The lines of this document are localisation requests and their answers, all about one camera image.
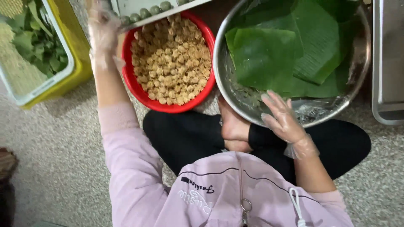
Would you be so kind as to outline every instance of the bare foot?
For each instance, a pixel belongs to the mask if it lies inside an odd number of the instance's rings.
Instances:
[[[225,140],[225,148],[229,151],[238,151],[244,153],[253,151],[248,142],[240,140]]]
[[[223,139],[248,142],[248,132],[251,123],[238,115],[223,96],[219,96],[218,104],[223,121],[221,132]]]

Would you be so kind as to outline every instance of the white cord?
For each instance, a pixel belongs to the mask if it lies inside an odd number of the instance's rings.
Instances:
[[[295,192],[296,199],[293,197],[293,193],[292,193],[293,191]],[[303,219],[302,212],[300,210],[299,193],[297,192],[296,189],[291,187],[289,189],[289,196],[290,196],[290,199],[292,200],[293,206],[295,207],[295,210],[297,212],[297,216],[299,217],[299,220],[297,221],[297,227],[307,227],[306,226],[306,220]]]

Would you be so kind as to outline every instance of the pink sleeve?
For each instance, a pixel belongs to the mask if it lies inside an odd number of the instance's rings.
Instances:
[[[324,208],[328,210],[329,213],[334,215],[335,218],[339,219],[344,226],[353,227],[351,218],[345,211],[344,198],[341,193],[336,191],[330,191],[326,193],[309,193],[315,200],[317,200]]]
[[[162,163],[130,103],[99,109],[114,227],[153,226],[167,199]]]

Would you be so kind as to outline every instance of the hand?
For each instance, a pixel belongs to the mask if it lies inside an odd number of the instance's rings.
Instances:
[[[120,26],[120,19],[111,13],[105,0],[93,0],[88,18],[92,58],[115,54]]]
[[[262,121],[279,138],[291,144],[285,150],[286,156],[301,159],[319,154],[311,137],[299,124],[292,109],[291,99],[285,103],[278,94],[268,91],[268,95],[262,95],[262,101],[274,115],[263,113],[261,115]]]

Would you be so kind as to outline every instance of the metal zipper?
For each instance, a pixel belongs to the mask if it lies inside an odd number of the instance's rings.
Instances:
[[[240,166],[239,174],[240,174],[240,206],[241,209],[243,210],[241,214],[241,227],[248,227],[248,220],[247,220],[247,213],[250,212],[253,209],[253,206],[251,202],[244,198],[244,192],[243,192],[243,167],[241,165],[241,159],[237,155],[236,152],[236,157]]]

